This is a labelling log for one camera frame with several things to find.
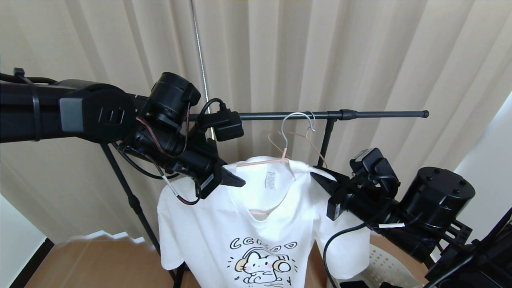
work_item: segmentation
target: white perforated basket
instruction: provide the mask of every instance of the white perforated basket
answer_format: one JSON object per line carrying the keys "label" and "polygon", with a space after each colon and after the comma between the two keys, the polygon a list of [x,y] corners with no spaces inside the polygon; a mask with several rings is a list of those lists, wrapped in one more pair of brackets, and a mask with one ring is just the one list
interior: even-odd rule
{"label": "white perforated basket", "polygon": [[[403,288],[423,287],[402,263],[374,245],[370,245],[370,265],[368,265],[368,268],[351,279],[336,279],[336,288],[339,288],[338,283],[340,282],[360,280],[364,281],[369,288],[379,288],[382,282]],[[327,288],[332,288],[329,280],[327,280]]]}

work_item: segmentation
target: pink clothes hanger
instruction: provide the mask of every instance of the pink clothes hanger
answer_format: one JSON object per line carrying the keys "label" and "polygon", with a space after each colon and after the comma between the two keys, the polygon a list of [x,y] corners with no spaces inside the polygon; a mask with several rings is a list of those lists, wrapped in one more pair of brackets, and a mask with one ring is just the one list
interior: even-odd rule
{"label": "pink clothes hanger", "polygon": [[308,118],[308,120],[309,120],[309,129],[311,129],[312,131],[315,131],[313,129],[313,123],[311,122],[311,118],[309,118],[308,115],[306,115],[303,112],[293,112],[293,113],[290,113],[290,114],[288,114],[283,119],[283,122],[281,122],[281,135],[282,135],[282,137],[285,140],[285,148],[282,150],[283,154],[281,155],[281,158],[273,159],[273,160],[266,160],[266,161],[251,162],[251,163],[240,163],[240,164],[237,165],[237,167],[253,166],[253,165],[267,164],[267,163],[274,163],[274,162],[289,162],[288,159],[286,158],[286,150],[288,149],[288,139],[286,138],[286,135],[285,135],[285,133],[283,131],[283,128],[284,128],[284,123],[285,123],[286,119],[288,119],[292,115],[303,115],[304,117]]}
{"label": "pink clothes hanger", "polygon": [[[313,126],[314,126],[314,125],[315,125],[315,115],[314,115],[312,112],[310,112],[310,111],[306,111],[306,112],[311,113],[311,115],[313,116]],[[328,169],[329,167],[328,167],[328,165],[327,165],[327,162],[326,162],[325,158],[322,156],[322,154],[320,153],[320,151],[316,148],[316,146],[315,146],[315,145],[311,142],[311,140],[308,138],[309,130],[311,130],[311,131],[315,132],[315,130],[314,130],[313,128],[308,127],[308,129],[306,130],[306,134],[305,134],[305,135],[302,135],[302,134],[299,134],[299,133],[295,133],[295,132],[290,132],[290,131],[285,131],[285,133],[293,134],[293,135],[297,135],[297,136],[300,136],[300,137],[305,138],[305,139],[309,142],[309,145],[311,145],[311,147],[313,147],[313,149],[315,150],[315,152],[316,152],[316,153],[320,156],[320,158],[324,161],[325,168],[327,168],[327,169]],[[281,152],[282,152],[283,150],[281,150],[281,148],[279,148],[279,147],[274,143],[274,141],[272,141],[272,139],[270,139],[270,135],[271,135],[272,133],[275,133],[275,132],[278,132],[279,134],[281,134],[279,130],[273,130],[273,131],[270,131],[270,132],[268,133],[268,140],[270,141],[270,143],[272,143],[272,145],[274,145],[274,146],[275,146],[279,151],[281,151]]]}

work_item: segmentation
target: brown tile floor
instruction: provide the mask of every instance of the brown tile floor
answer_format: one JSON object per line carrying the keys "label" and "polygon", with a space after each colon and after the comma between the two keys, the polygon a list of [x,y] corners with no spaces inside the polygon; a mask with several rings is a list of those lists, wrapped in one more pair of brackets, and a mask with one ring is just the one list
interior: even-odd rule
{"label": "brown tile floor", "polygon": [[[373,237],[372,243],[402,262],[420,282],[426,267],[412,260],[406,253],[382,237]],[[327,276],[322,257],[315,245],[309,255],[306,288],[324,288]],[[91,241],[72,241],[56,245],[48,254],[27,288],[135,288],[173,286],[160,259],[145,243],[129,239],[111,240],[99,237]],[[200,288],[192,273],[183,278],[182,288]]]}

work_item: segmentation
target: white wall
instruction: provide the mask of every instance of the white wall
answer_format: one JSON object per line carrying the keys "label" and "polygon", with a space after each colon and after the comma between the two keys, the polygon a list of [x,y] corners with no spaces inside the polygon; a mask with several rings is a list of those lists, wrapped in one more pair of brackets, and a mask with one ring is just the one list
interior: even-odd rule
{"label": "white wall", "polygon": [[11,285],[45,239],[0,195],[0,288]]}
{"label": "white wall", "polygon": [[481,240],[512,207],[512,94],[455,172],[476,190],[457,219]]}

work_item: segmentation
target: cartoon cat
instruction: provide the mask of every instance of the cartoon cat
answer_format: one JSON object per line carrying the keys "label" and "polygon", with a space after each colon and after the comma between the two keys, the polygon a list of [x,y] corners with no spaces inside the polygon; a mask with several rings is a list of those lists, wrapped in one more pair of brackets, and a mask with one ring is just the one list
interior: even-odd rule
{"label": "cartoon cat", "polygon": [[271,283],[282,280],[282,278],[277,277],[276,272],[288,272],[291,267],[285,260],[279,259],[275,255],[262,257],[258,252],[253,251],[247,259],[238,260],[234,269],[238,272],[244,271],[250,275],[244,278],[244,283]]}

